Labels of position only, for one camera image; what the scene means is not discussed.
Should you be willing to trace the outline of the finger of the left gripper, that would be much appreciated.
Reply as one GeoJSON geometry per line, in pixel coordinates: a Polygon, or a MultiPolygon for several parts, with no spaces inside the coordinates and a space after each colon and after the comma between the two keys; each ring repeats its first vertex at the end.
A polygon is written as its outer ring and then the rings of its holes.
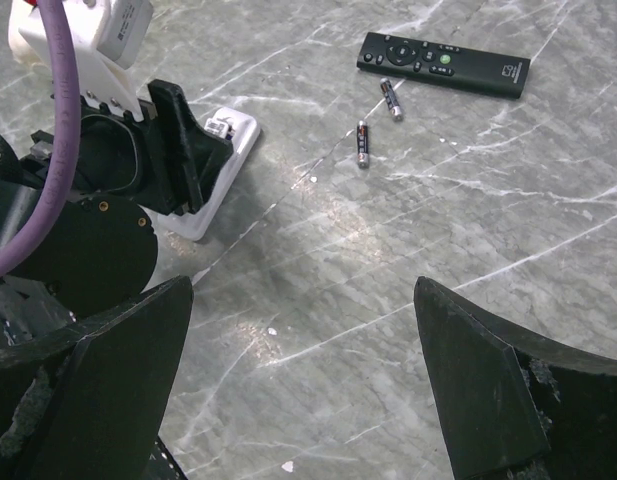
{"type": "Polygon", "coordinates": [[[209,202],[219,174],[233,154],[233,144],[200,126],[179,85],[155,79],[148,84],[148,91],[156,108],[170,195],[158,212],[197,213],[209,202]]]}

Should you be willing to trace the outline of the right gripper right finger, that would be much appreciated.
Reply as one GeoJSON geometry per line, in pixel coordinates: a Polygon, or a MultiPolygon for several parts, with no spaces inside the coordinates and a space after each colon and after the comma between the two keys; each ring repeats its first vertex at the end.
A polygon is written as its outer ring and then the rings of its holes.
{"type": "Polygon", "coordinates": [[[617,360],[421,276],[414,307],[456,479],[617,479],[617,360]]]}

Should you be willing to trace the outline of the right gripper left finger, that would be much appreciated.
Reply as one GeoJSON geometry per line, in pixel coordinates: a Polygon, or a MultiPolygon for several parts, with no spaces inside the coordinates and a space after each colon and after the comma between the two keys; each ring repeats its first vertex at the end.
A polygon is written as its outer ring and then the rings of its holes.
{"type": "Polygon", "coordinates": [[[160,439],[193,303],[179,276],[85,319],[0,288],[0,479],[180,479],[160,439]]]}

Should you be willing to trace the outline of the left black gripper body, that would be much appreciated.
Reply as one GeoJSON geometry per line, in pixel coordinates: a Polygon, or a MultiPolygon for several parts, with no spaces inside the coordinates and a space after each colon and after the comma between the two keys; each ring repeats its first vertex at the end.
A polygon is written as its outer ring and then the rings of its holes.
{"type": "Polygon", "coordinates": [[[144,120],[130,112],[118,116],[110,107],[81,100],[81,136],[71,194],[109,194],[129,199],[145,208],[159,206],[161,194],[150,159],[150,129],[156,108],[139,102],[144,120]]]}

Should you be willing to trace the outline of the white remote control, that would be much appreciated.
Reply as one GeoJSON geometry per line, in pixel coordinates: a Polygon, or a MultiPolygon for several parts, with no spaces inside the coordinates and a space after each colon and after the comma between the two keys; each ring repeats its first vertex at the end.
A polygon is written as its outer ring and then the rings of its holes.
{"type": "Polygon", "coordinates": [[[222,166],[217,179],[212,182],[209,200],[204,202],[197,213],[185,213],[182,216],[176,214],[157,216],[164,228],[192,241],[203,238],[261,133],[260,125],[254,117],[228,107],[220,108],[212,117],[230,119],[234,136],[229,140],[233,146],[233,153],[222,166]]]}

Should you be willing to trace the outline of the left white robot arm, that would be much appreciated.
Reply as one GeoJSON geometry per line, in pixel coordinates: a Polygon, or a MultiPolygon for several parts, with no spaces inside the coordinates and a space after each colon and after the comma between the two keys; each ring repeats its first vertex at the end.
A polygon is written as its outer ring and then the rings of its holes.
{"type": "Polygon", "coordinates": [[[234,153],[228,123],[200,124],[182,89],[152,81],[140,111],[81,104],[68,199],[34,252],[0,278],[0,346],[139,295],[158,255],[151,214],[198,213],[234,153]]]}

